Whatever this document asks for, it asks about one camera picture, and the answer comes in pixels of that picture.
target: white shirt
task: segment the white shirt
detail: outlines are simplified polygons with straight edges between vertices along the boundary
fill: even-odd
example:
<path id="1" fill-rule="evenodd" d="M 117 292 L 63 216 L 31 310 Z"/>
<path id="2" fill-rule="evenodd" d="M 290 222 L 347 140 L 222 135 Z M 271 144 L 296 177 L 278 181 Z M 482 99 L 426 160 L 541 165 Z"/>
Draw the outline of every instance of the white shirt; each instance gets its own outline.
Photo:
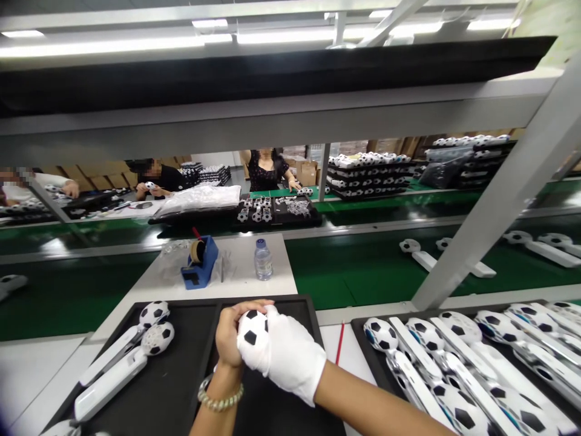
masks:
<path id="1" fill-rule="evenodd" d="M 44 187 L 46 185 L 54 185 L 58 188 L 62 188 L 65 183 L 70 179 L 62 176 L 54 176 L 52 174 L 35 173 L 35 180 L 40 186 Z M 32 200 L 36 198 L 34 194 L 28 188 L 21 188 L 12 184 L 5 184 L 2 187 L 4 195 L 7 200 L 17 201 L 19 203 L 24 203 L 27 200 Z"/>

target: white glove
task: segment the white glove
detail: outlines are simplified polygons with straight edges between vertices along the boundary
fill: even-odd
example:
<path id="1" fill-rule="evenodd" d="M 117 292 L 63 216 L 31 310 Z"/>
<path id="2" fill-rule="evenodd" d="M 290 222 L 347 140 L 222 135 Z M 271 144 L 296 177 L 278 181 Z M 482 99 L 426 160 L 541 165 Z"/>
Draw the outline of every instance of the white glove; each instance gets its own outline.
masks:
<path id="1" fill-rule="evenodd" d="M 327 355 L 306 328 L 293 317 L 281 315 L 275 306 L 265 306 L 268 341 L 252 346 L 238 337 L 238 350 L 251 369 L 257 369 L 279 388 L 300 397 L 311 407 Z"/>

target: bracelet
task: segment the bracelet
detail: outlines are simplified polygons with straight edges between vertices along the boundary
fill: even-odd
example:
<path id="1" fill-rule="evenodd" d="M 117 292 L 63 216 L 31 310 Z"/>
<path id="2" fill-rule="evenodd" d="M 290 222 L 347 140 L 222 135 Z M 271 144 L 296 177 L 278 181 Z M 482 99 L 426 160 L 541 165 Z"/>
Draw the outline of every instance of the bracelet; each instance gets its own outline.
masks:
<path id="1" fill-rule="evenodd" d="M 204 378 L 204 381 L 202 382 L 202 384 L 200 385 L 200 389 L 198 390 L 198 401 L 201 402 L 208 409 L 210 409 L 212 412 L 220 413 L 225 411 L 226 409 L 231 408 L 233 405 L 238 404 L 238 402 L 242 398 L 242 395 L 244 394 L 244 385 L 240 383 L 240 389 L 238 390 L 238 392 L 234 394 L 232 397 L 227 398 L 226 400 L 213 400 L 210 397 L 208 397 L 206 393 L 206 388 L 210 384 L 210 380 L 212 380 L 213 375 L 214 373 Z"/>

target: water bottle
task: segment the water bottle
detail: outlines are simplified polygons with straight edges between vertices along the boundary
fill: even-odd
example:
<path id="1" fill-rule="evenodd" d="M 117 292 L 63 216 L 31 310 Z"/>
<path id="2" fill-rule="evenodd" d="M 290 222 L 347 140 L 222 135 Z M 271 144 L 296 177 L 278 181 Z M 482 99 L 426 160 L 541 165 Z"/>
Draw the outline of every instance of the water bottle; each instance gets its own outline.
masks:
<path id="1" fill-rule="evenodd" d="M 272 277 L 272 256 L 266 246 L 264 239 L 256 241 L 256 251 L 254 251 L 254 269 L 258 280 L 270 280 Z"/>

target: hair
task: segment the hair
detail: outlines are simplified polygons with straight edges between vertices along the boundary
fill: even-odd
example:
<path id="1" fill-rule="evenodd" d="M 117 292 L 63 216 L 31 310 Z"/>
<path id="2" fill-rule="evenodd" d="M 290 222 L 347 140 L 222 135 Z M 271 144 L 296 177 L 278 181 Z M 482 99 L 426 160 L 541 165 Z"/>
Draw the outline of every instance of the hair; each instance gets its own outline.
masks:
<path id="1" fill-rule="evenodd" d="M 276 148 L 272 149 L 272 162 L 274 164 L 274 172 L 275 172 L 277 181 L 279 181 L 284 176 L 284 166 L 283 166 L 284 159 L 278 153 Z"/>

